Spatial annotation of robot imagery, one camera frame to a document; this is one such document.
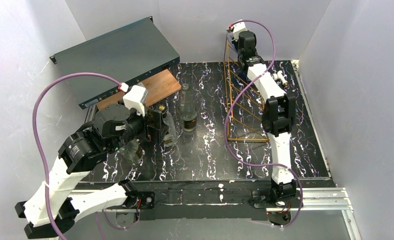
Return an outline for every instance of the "label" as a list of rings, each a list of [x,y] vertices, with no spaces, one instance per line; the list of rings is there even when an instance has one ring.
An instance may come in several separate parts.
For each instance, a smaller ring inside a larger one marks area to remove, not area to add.
[[[140,103],[144,103],[147,100],[147,97],[149,96],[149,91],[145,90],[144,94],[142,95]]]
[[[196,121],[196,119],[194,118],[193,120],[189,120],[189,121],[187,121],[187,120],[183,120],[183,126],[184,126],[184,129],[193,129],[193,128],[195,128],[196,127],[196,125],[197,125],[197,121]]]
[[[80,149],[77,145],[73,146],[73,148],[70,149],[70,156],[72,157],[72,159],[75,158],[76,154],[78,154],[79,151],[80,151]]]
[[[85,106],[86,108],[88,108],[89,106],[91,106],[91,105],[93,105],[93,104],[96,104],[96,103],[98,103],[98,102],[99,102],[99,100],[96,98],[96,99],[94,99],[94,100],[92,100],[92,101],[89,101],[89,102],[85,103],[84,106]]]
[[[115,126],[114,127],[115,131],[121,131],[121,130],[125,130],[125,129],[127,129],[126,125],[120,125],[120,126]]]

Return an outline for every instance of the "cable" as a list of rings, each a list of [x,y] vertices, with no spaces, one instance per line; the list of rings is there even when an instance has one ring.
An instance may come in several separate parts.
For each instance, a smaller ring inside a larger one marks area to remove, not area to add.
[[[136,206],[136,209],[137,210],[140,209],[140,206],[141,206],[141,198],[139,199],[138,206]]]
[[[110,225],[110,227],[112,227],[112,228],[114,228],[114,229],[119,229],[119,230],[125,229],[123,226],[116,226],[116,225],[114,225],[113,223],[111,223],[111,222],[109,221],[109,219],[107,218],[107,214],[106,214],[106,212],[105,212],[104,210],[101,210],[101,212],[103,213],[103,217],[104,217],[106,223],[107,223],[108,225]]]
[[[41,100],[43,99],[43,97],[46,95],[46,93],[52,87],[54,87],[56,84],[59,84],[59,83],[63,82],[64,80],[67,80],[67,79],[70,79],[70,78],[74,78],[74,77],[79,77],[79,76],[100,77],[100,78],[104,78],[104,79],[107,79],[107,80],[110,80],[110,81],[114,82],[119,87],[122,86],[122,84],[120,82],[118,82],[117,80],[115,80],[114,78],[106,76],[106,75],[103,75],[103,74],[100,74],[100,73],[95,73],[95,72],[72,73],[72,74],[69,74],[69,75],[66,75],[66,76],[62,76],[59,79],[57,79],[56,81],[50,83],[41,92],[41,94],[38,96],[38,99],[36,100],[35,105],[33,106],[33,111],[32,111],[33,136],[35,138],[36,146],[38,147],[39,155],[41,156],[42,165],[44,166],[45,182],[47,183],[47,185],[45,186],[45,208],[47,210],[48,219],[49,219],[49,221],[51,223],[52,228],[54,229],[54,231],[57,233],[57,235],[62,240],[68,240],[68,239],[63,235],[62,231],[60,231],[59,227],[56,225],[56,222],[54,221],[53,214],[52,214],[52,211],[51,211],[51,206],[50,206],[50,189],[48,187],[48,184],[49,184],[49,181],[50,181],[49,165],[47,163],[47,159],[46,159],[46,156],[44,154],[43,146],[41,145],[41,142],[40,142],[40,137],[38,136],[37,112],[38,112],[38,107],[40,106]]]
[[[107,222],[107,224],[109,224],[110,227],[112,227],[112,228],[114,228],[114,229],[118,229],[118,230],[126,230],[126,229],[129,229],[130,227],[135,226],[135,224],[137,224],[137,223],[140,221],[140,220],[138,219],[136,222],[132,223],[132,224],[129,225],[129,226],[116,226],[116,225],[114,225],[113,223],[111,223],[111,222],[109,221],[109,218],[107,217],[107,214],[106,214],[106,212],[105,212],[104,210],[102,210],[101,212],[103,213],[103,217],[104,217],[105,221]]]
[[[100,232],[101,238],[103,240],[107,240],[106,235],[103,232],[102,225],[100,224],[100,221],[99,221],[99,212],[97,212],[97,211],[95,212],[95,222],[97,223],[97,228],[98,228],[98,231]]]
[[[132,208],[135,208],[135,206],[138,204],[138,199],[135,201],[135,203],[132,205],[132,206],[126,206],[125,205],[125,207],[127,208],[127,209],[132,209]]]
[[[269,69],[272,67],[272,65],[274,65],[274,61],[275,61],[275,57],[277,54],[277,49],[275,47],[275,41],[274,41],[274,37],[272,36],[271,31],[269,31],[269,29],[264,26],[262,23],[254,21],[254,20],[238,20],[234,23],[232,23],[229,28],[231,28],[233,25],[238,24],[238,23],[242,23],[242,22],[249,22],[249,23],[254,23],[254,24],[258,24],[260,26],[262,26],[269,34],[270,39],[272,40],[272,46],[273,46],[273,58],[272,61],[270,62],[269,66],[266,68],[266,70],[260,74],[258,77],[256,77],[255,79],[253,79],[247,86],[244,87],[244,89],[237,95],[237,97],[235,98],[235,100],[233,101],[233,103],[231,104],[231,107],[229,108],[228,113],[226,114],[226,118],[225,118],[225,122],[224,122],[224,128],[223,128],[223,135],[224,135],[224,140],[225,140],[225,145],[226,148],[228,149],[229,153],[231,153],[231,155],[235,158],[235,160],[237,160],[238,162],[250,166],[250,167],[270,167],[270,166],[279,166],[279,167],[283,167],[285,169],[287,169],[293,176],[294,178],[297,180],[297,184],[298,187],[300,188],[300,205],[298,206],[297,209],[297,213],[295,214],[294,218],[290,220],[289,223],[287,223],[284,226],[281,227],[288,227],[290,226],[292,223],[294,223],[294,221],[297,219],[297,217],[300,214],[300,211],[302,210],[303,207],[303,187],[302,187],[302,183],[300,182],[299,176],[297,176],[297,174],[290,168],[288,168],[287,166],[280,164],[280,163],[266,163],[266,164],[252,164],[252,163],[248,163],[245,162],[241,159],[238,158],[237,155],[234,154],[233,150],[231,149],[231,146],[228,142],[228,120],[230,119],[231,116],[231,112],[233,111],[234,106],[236,105],[236,103],[238,102],[238,100],[241,98],[241,96],[243,96],[244,92],[250,88],[251,85],[253,85],[258,79],[260,79],[265,73],[267,73],[269,71]]]
[[[286,209],[286,207],[287,207],[287,204],[285,204],[284,205],[284,207],[282,208],[282,210],[281,211],[279,211],[278,213],[288,213],[289,211],[290,211],[290,208],[291,208],[291,200],[288,202],[288,207],[287,207],[287,210],[286,211],[284,211],[285,209]]]

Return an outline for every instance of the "wooden board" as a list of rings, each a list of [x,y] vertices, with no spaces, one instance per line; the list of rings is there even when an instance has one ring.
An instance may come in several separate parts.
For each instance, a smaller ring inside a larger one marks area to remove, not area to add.
[[[143,80],[141,83],[144,84],[148,91],[148,98],[145,101],[145,105],[147,106],[151,106],[181,89],[181,84],[168,69]],[[113,96],[99,101],[96,104],[97,108],[102,110],[110,104],[117,104],[124,94],[124,92],[120,91]]]

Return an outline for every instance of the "bottle label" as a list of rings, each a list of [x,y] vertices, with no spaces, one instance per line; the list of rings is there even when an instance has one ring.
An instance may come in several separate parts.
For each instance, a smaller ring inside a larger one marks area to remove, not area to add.
[[[197,121],[195,118],[193,120],[189,120],[189,121],[183,120],[183,123],[184,123],[184,129],[193,129],[197,125]]]

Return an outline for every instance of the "wire dish rack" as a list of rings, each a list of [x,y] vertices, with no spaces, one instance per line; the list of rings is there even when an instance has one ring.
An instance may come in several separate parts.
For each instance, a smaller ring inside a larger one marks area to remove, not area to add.
[[[223,54],[223,72],[226,89],[226,111],[237,95],[250,82],[243,72],[240,71],[237,62],[237,51],[231,44],[228,36],[225,40],[225,52]],[[262,113],[264,109],[263,99],[260,93],[250,87],[237,101],[228,120],[228,141],[237,142],[268,142],[269,138],[262,129]]]

